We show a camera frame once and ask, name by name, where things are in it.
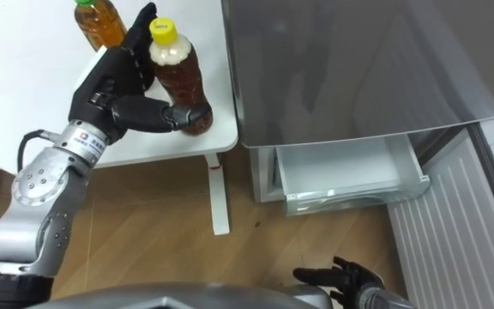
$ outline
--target refrigerator door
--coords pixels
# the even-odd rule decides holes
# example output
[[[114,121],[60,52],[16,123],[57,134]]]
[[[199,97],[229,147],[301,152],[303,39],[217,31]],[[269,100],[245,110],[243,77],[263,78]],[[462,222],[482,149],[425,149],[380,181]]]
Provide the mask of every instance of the refrigerator door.
[[[494,120],[424,165],[430,189],[389,204],[409,299],[419,308],[494,308]]]
[[[222,4],[247,147],[494,118],[494,1]]]

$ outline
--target freezer drawer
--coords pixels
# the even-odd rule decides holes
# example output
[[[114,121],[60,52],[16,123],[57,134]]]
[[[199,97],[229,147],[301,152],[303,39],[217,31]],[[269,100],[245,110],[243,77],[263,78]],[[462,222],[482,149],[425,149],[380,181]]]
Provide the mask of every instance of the freezer drawer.
[[[287,215],[415,198],[430,185],[407,136],[276,149]]]
[[[419,308],[494,308],[494,120],[442,143],[430,189],[389,204],[409,300]]]

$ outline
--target robotic hand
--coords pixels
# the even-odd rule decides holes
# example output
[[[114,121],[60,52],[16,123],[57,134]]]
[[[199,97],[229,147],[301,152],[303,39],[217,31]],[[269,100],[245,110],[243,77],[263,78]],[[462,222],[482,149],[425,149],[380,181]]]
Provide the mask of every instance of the robotic hand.
[[[144,96],[154,82],[148,24],[155,17],[155,5],[150,3],[120,46],[99,51],[98,63],[74,93],[68,126],[59,135],[37,131],[54,144],[24,169],[24,141],[21,144],[12,199],[0,220],[0,308],[49,300],[71,222],[106,146],[121,139],[127,129],[180,130],[211,112],[208,104],[187,109]]]
[[[313,286],[336,288],[330,297],[344,309],[415,309],[407,300],[384,289],[380,276],[354,262],[334,257],[332,269],[293,271],[297,280]]]

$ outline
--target white table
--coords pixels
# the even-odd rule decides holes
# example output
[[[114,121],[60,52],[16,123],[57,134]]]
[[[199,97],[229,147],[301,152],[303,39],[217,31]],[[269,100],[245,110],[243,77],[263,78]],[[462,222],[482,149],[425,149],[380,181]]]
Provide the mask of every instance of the white table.
[[[147,2],[112,1],[127,26]],[[214,233],[229,233],[226,193],[217,154],[236,144],[238,130],[220,0],[156,3],[159,15],[173,18],[178,31],[196,47],[205,93],[213,107],[213,125],[198,137],[182,132],[157,135],[129,131],[106,150],[97,167],[204,155],[209,170]],[[47,14],[33,16],[29,8],[15,1],[0,3],[0,168],[7,172],[16,172],[16,151],[24,134],[37,129],[60,133],[68,123],[74,83],[93,58],[93,50],[73,20],[74,6],[73,2],[51,2],[44,7]],[[39,25],[57,25],[58,31]],[[147,95],[168,100],[157,82]],[[48,145],[45,141],[31,141],[24,154],[25,164]]]

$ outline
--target robotic arm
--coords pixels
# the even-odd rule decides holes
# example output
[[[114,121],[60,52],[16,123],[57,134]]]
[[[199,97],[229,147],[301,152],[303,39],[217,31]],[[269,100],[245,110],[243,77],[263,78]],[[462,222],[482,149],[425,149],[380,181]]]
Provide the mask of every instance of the robotic arm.
[[[150,3],[123,43],[108,49],[75,91],[62,134],[41,133],[54,142],[52,147],[18,172],[9,209],[0,220],[0,308],[49,300],[71,222],[107,146],[127,129],[180,130],[211,112],[209,104],[187,109],[144,96],[154,82],[148,24],[155,17]]]

